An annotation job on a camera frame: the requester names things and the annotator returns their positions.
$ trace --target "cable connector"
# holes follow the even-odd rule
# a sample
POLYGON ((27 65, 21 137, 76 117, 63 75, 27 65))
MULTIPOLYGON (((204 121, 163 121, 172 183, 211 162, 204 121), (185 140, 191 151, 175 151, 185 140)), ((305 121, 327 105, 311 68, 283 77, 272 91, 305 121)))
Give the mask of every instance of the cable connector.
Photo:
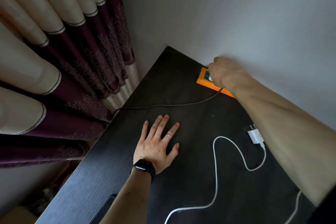
POLYGON ((250 129, 248 130, 247 133, 249 134, 252 142, 254 144, 260 144, 260 146, 265 149, 265 145, 264 145, 264 139, 261 136, 259 130, 255 127, 255 125, 250 125, 250 129))

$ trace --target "wall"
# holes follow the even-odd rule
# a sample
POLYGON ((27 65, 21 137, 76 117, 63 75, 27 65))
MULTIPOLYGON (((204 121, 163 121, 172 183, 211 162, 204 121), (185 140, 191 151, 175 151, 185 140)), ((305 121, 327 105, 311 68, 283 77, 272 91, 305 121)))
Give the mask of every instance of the wall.
POLYGON ((26 196, 52 182, 65 162, 0 169, 0 218, 26 196))
POLYGON ((336 128, 335 0, 124 0, 142 78, 166 45, 207 65, 240 61, 336 128))

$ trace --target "forearm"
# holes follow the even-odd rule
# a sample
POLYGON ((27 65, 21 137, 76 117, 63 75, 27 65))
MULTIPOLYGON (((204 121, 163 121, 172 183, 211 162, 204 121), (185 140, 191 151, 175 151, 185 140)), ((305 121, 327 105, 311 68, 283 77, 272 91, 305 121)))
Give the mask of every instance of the forearm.
POLYGON ((318 205, 336 184, 336 131, 245 72, 222 79, 289 177, 318 205))
POLYGON ((148 172, 133 168, 100 224, 145 224, 151 180, 148 172))

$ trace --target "person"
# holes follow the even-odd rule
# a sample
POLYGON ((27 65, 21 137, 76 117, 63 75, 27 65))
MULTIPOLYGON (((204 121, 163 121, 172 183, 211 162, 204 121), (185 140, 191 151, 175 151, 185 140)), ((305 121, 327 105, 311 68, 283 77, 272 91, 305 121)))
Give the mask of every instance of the person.
MULTIPOLYGON (((317 209, 309 223, 334 223, 336 209, 336 131, 255 80, 235 61, 216 57, 209 64, 214 84, 227 88, 245 108, 269 150, 284 171, 317 209)), ((133 163, 144 160, 159 174, 179 153, 179 144, 166 155, 176 123, 161 139, 169 119, 157 117, 147 136, 145 121, 133 163)), ((150 171, 133 168, 100 224, 146 223, 150 171)))

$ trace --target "wood grain surface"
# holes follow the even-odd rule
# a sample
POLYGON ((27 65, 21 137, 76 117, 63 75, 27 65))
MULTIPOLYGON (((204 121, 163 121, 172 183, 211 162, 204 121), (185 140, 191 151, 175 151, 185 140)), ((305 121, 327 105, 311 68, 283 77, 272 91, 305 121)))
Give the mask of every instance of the wood grain surface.
MULTIPOLYGON (((167 47, 124 106, 197 102, 216 92, 196 79, 202 65, 167 47)), ((250 168, 263 159, 260 146, 251 143, 245 127, 252 121, 234 98, 219 94, 197 105, 122 110, 44 211, 36 224, 86 224, 107 197, 117 194, 128 178, 133 153, 145 120, 170 115, 164 133, 177 121, 181 126, 168 150, 179 142, 179 155, 153 181, 148 223, 164 223, 178 207, 208 204, 215 192, 212 142, 232 139, 250 168)), ((297 187, 271 152, 254 172, 245 169, 235 146, 216 142, 218 196, 204 210, 174 213, 169 223, 284 223, 294 210, 297 187)), ((305 223, 314 207, 301 196, 294 223, 305 223)))

